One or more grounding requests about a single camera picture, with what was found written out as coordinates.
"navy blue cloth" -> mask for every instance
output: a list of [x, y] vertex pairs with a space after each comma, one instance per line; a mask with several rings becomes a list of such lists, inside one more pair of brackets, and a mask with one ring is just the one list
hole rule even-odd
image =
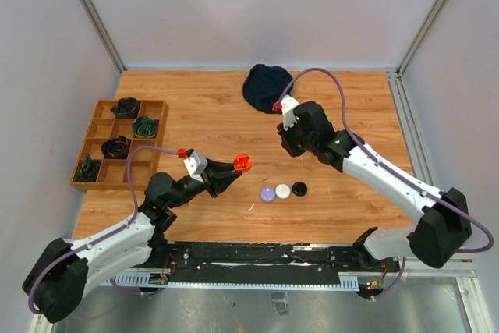
[[292, 78], [291, 74], [280, 66], [256, 64], [242, 85], [242, 95], [258, 111], [275, 113], [273, 104]]

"wooden tabletop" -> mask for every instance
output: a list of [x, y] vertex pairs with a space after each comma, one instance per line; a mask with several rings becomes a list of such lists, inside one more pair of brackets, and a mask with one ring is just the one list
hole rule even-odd
[[[352, 130], [385, 158], [410, 172], [397, 114], [382, 72], [338, 72], [345, 88]], [[252, 108], [242, 97], [245, 71], [124, 72], [117, 98], [165, 100], [169, 110], [163, 147], [202, 151], [215, 161], [248, 154], [253, 168], [219, 198], [201, 193], [175, 209], [177, 220], [165, 233], [171, 240], [278, 243], [350, 243], [372, 226], [409, 225], [407, 217], [363, 182], [322, 165], [310, 153], [291, 158], [281, 147], [279, 115]], [[293, 91], [298, 101], [320, 103], [336, 129], [342, 129], [341, 102], [331, 79], [309, 73]], [[159, 171], [175, 179], [187, 174], [182, 160], [162, 154]], [[304, 181], [304, 197], [263, 203], [260, 190]], [[137, 196], [142, 201], [143, 194]], [[75, 238], [114, 225], [133, 210], [129, 191], [88, 191]]]

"wooden tray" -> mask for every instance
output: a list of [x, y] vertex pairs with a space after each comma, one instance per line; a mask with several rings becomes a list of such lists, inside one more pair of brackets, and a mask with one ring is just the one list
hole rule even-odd
[[[95, 106], [94, 115], [88, 126], [85, 140], [80, 150], [78, 161], [71, 176], [71, 185], [81, 190], [129, 190], [128, 179], [126, 178], [126, 162], [133, 150], [141, 146], [161, 147], [165, 134], [166, 114], [168, 106], [164, 101], [141, 101], [140, 110], [137, 117], [147, 115], [159, 120], [159, 129], [154, 139], [140, 139], [133, 137], [132, 122], [134, 119], [116, 119], [111, 112], [111, 107], [118, 103], [116, 101], [99, 101]], [[117, 136], [125, 136], [132, 141], [128, 153], [128, 158], [104, 159], [101, 152], [101, 145]], [[92, 160], [100, 161], [101, 168], [97, 175], [96, 182], [76, 181], [76, 172], [83, 163], [83, 160], [90, 154]], [[144, 190], [147, 187], [149, 178], [156, 173], [159, 162], [159, 152], [153, 150], [143, 150], [138, 152], [132, 161], [132, 181], [136, 190]]]

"gray wall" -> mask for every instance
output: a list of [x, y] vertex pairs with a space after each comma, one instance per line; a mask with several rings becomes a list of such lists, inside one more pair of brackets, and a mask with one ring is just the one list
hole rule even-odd
[[78, 0], [0, 0], [0, 331], [32, 318], [21, 284], [70, 237], [83, 193], [69, 185], [95, 101], [119, 78]]
[[[498, 237], [499, 0], [450, 0], [405, 79], [438, 181]], [[470, 246], [484, 243], [475, 229]], [[499, 328], [497, 244], [476, 268]]]
[[396, 66], [434, 0], [93, 0], [125, 64]]

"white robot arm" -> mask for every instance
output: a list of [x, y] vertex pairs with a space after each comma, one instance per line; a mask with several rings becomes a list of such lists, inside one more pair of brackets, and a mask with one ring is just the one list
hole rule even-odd
[[278, 125], [278, 134], [291, 156], [312, 152], [323, 164], [373, 187], [415, 223], [405, 228], [370, 228], [364, 232], [354, 243], [363, 266], [369, 267], [373, 260], [416, 255], [431, 267], [443, 267], [471, 236], [469, 221], [430, 198], [441, 198], [467, 214], [465, 197], [458, 190], [445, 193], [419, 181], [356, 136], [360, 147], [345, 130], [335, 131], [322, 107], [313, 101], [300, 104], [286, 95], [281, 110], [283, 122]]
[[194, 150], [185, 156], [189, 174], [178, 181], [165, 172], [153, 175], [145, 201], [125, 220], [85, 239], [59, 238], [48, 244], [23, 283], [33, 312], [55, 323], [102, 282], [129, 267], [154, 264], [164, 256], [164, 232], [176, 219], [170, 208], [205, 190], [217, 197], [251, 168], [247, 155], [238, 155], [233, 163], [212, 161]]

